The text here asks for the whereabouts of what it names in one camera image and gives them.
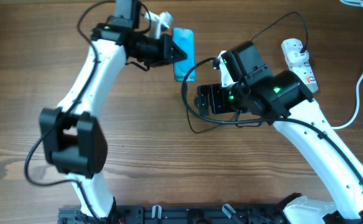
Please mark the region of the blue Samsung Galaxy smartphone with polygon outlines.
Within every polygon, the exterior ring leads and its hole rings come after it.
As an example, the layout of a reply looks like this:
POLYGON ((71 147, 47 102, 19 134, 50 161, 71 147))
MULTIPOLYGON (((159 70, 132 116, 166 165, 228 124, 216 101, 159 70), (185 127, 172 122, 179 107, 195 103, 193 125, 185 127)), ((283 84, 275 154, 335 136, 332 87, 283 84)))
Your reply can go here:
POLYGON ((186 73, 195 65, 195 38, 191 29, 174 27, 173 41, 184 51, 186 59, 173 64, 175 81, 182 82, 186 73))

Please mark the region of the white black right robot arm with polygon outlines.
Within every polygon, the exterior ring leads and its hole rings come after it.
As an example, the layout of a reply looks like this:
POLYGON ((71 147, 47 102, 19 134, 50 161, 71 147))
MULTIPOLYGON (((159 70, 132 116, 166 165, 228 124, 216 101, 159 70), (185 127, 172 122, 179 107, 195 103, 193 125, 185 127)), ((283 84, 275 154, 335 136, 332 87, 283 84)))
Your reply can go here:
POLYGON ((303 155, 332 197, 331 202, 292 194, 279 205, 289 223, 363 223, 363 165, 327 122, 312 91, 285 70, 274 75, 255 45, 244 42, 214 58, 221 82, 202 85, 197 117, 251 113, 272 125, 303 155))

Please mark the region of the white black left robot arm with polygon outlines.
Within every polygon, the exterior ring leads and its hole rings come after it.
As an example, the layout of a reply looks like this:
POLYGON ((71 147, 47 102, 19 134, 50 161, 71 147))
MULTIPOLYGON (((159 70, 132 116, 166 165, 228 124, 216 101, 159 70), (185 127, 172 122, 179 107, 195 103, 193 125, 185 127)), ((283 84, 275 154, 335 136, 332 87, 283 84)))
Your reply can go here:
POLYGON ((73 184, 81 207, 75 221, 119 223, 116 200, 103 175, 108 144, 99 125, 112 85, 126 65, 142 70, 177 63, 187 55, 167 34, 173 17, 140 1, 116 1, 114 14, 86 37, 85 63, 66 97, 39 117, 46 161, 73 184))

